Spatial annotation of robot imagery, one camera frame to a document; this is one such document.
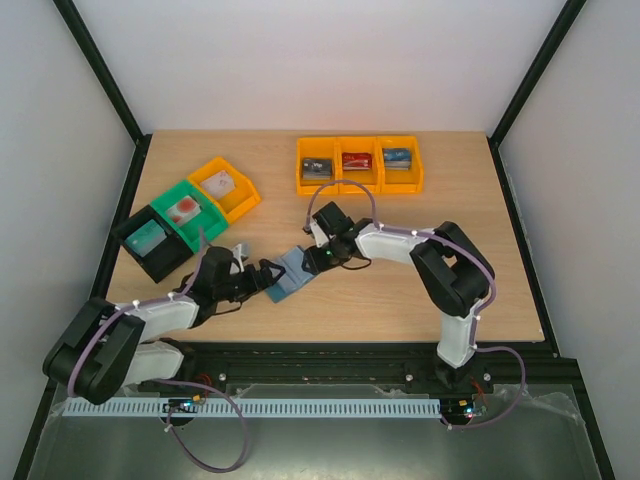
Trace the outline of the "blue leather card holder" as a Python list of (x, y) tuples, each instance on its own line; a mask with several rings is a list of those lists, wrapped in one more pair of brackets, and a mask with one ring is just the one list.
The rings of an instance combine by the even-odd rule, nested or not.
[(272, 260), (274, 264), (284, 268), (284, 274), (276, 284), (265, 290), (273, 303), (283, 301), (315, 278), (314, 274), (303, 269), (303, 261), (304, 249), (301, 246), (295, 246)]

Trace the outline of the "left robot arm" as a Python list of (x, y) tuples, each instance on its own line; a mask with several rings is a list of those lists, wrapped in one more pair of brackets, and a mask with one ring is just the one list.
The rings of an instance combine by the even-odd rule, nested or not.
[(267, 259), (246, 265), (241, 253), (240, 246), (202, 249), (194, 272), (155, 299), (87, 300), (46, 355), (43, 373), (94, 405), (125, 386), (174, 378), (187, 355), (164, 334), (201, 325), (220, 303), (242, 305), (286, 273)]

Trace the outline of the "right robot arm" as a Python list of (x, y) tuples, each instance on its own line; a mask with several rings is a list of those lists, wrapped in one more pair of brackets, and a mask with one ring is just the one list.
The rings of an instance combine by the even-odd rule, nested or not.
[(306, 215), (303, 230), (315, 241), (303, 260), (303, 269), (312, 274), (344, 267), (353, 258), (413, 266), (440, 311), (433, 375), (450, 392), (470, 381), (480, 313), (495, 298), (495, 272), (456, 223), (415, 230), (374, 217), (355, 222), (330, 202)]

